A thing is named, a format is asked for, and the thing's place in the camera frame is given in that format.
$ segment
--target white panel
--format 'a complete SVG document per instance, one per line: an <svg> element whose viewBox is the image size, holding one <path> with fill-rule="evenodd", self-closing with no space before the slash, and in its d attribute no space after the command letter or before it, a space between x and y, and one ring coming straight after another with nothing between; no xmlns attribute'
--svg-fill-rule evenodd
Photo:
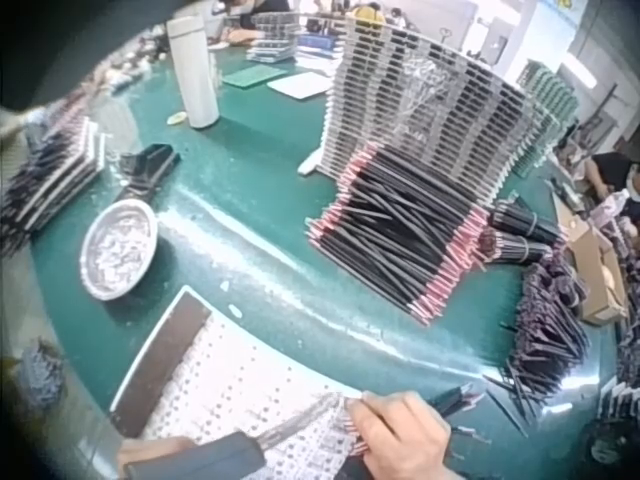
<svg viewBox="0 0 640 480"><path fill-rule="evenodd" d="M185 291L197 296L189 287L178 295ZM236 430L257 436L327 393L360 396L269 347L197 297L211 316L165 385L143 438L186 435L202 444ZM248 478L332 480L356 440L347 422L340 402L269 450L267 466Z"/></svg>

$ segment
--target person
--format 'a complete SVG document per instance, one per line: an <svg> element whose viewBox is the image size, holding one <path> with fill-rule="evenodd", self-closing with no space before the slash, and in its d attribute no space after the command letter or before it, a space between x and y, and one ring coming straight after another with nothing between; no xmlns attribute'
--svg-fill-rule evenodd
<svg viewBox="0 0 640 480"><path fill-rule="evenodd" d="M384 15L380 11L380 4L376 2L370 2L366 5L360 5L355 7L351 14L358 20L367 20L375 23L386 23Z"/></svg>
<svg viewBox="0 0 640 480"><path fill-rule="evenodd" d="M260 37L260 32L251 20L257 13L290 12L287 0L222 0L230 15L240 16L240 28L231 30L226 41L231 45L249 43Z"/></svg>
<svg viewBox="0 0 640 480"><path fill-rule="evenodd" d="M364 463L375 480L453 480L444 466L451 427L415 392L379 397L365 392L348 405L349 414L369 451ZM186 437L125 441L118 453L124 465L192 448Z"/></svg>
<svg viewBox="0 0 640 480"><path fill-rule="evenodd" d="M587 194L596 203L626 188L630 198L621 215L640 226L640 166L637 163L615 151L593 155L585 161L585 174L591 185Z"/></svg>
<svg viewBox="0 0 640 480"><path fill-rule="evenodd" d="M400 28L407 28L407 21L400 8L394 7L391 9L391 23Z"/></svg>

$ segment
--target table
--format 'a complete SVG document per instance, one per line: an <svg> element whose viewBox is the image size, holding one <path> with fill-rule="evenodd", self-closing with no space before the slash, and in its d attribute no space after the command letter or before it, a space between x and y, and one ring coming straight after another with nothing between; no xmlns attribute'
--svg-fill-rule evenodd
<svg viewBox="0 0 640 480"><path fill-rule="evenodd" d="M249 66L241 51L219 52L224 72ZM295 70L293 64L287 69ZM182 110L170 64L125 94L143 145L170 143L183 161L152 206L161 239L151 269L136 289L103 304L81 285L84 234L121 188L109 173L66 207L33 242L47 313L73 368L103 410L161 312L184 284L279 351L339 382L378 393L416 390L426 398L473 381L503 364L520 297L521 269L489 267L467 275L443 318L425 329L315 251L305 218L318 217L335 195L328 178L297 175L320 142L325 97L296 101L260 85L223 85L222 117L209 129L166 125ZM545 166L526 181L510 178L540 215L553 217ZM233 311L241 314L233 316ZM557 405L524 439L489 400L459 414L493 440L462 439L453 465L505 478L565 478L593 417L597 390L613 368L611 329L587 327L593 347L567 380ZM562 408L570 410L554 413Z"/></svg>

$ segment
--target stack of circuit boards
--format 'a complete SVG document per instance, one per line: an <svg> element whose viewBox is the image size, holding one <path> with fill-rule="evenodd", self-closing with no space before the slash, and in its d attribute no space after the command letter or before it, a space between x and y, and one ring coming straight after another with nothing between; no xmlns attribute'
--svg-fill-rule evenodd
<svg viewBox="0 0 640 480"><path fill-rule="evenodd" d="M2 192L2 256L18 251L102 170L105 136L86 114L82 98L65 99L44 113L42 136L29 137L29 159Z"/></svg>
<svg viewBox="0 0 640 480"><path fill-rule="evenodd" d="M536 100L536 110L543 118L535 141L514 165L514 172L524 177L544 160L548 147L555 145L573 122L578 99L558 75L540 62L530 60L518 83Z"/></svg>
<svg viewBox="0 0 640 480"><path fill-rule="evenodd" d="M415 32L345 20L320 169L338 178L367 141L384 142L490 203L545 115L518 87Z"/></svg>
<svg viewBox="0 0 640 480"><path fill-rule="evenodd" d="M300 16L297 13L262 13L254 15L256 29L262 38L251 42L247 59L262 63L276 63L296 53Z"/></svg>

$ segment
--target wire bundle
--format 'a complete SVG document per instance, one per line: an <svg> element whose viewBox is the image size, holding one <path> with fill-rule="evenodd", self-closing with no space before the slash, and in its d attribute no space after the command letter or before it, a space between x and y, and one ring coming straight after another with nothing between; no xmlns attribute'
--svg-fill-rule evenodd
<svg viewBox="0 0 640 480"><path fill-rule="evenodd" d="M9 180L0 214L3 257L22 248L102 170L97 125L84 107L74 95L65 105L54 104L44 136L32 139L28 161Z"/></svg>
<svg viewBox="0 0 640 480"><path fill-rule="evenodd" d="M489 224L503 232L552 247L565 243L565 235L556 223L540 218L537 213L506 200L496 202Z"/></svg>
<svg viewBox="0 0 640 480"><path fill-rule="evenodd" d="M512 394L520 415L525 406L536 418L533 404L544 405L561 389L569 371L581 364L589 340L579 323L578 306L587 291L560 253L528 267L518 304L515 345L504 369L504 381L487 378Z"/></svg>
<svg viewBox="0 0 640 480"><path fill-rule="evenodd" d="M311 243L421 323L442 315L477 261L487 212L464 187L388 145L370 143L310 223Z"/></svg>
<svg viewBox="0 0 640 480"><path fill-rule="evenodd" d="M553 255L550 246L532 242L524 237L485 228L480 235L480 252L489 263L516 263L529 265Z"/></svg>

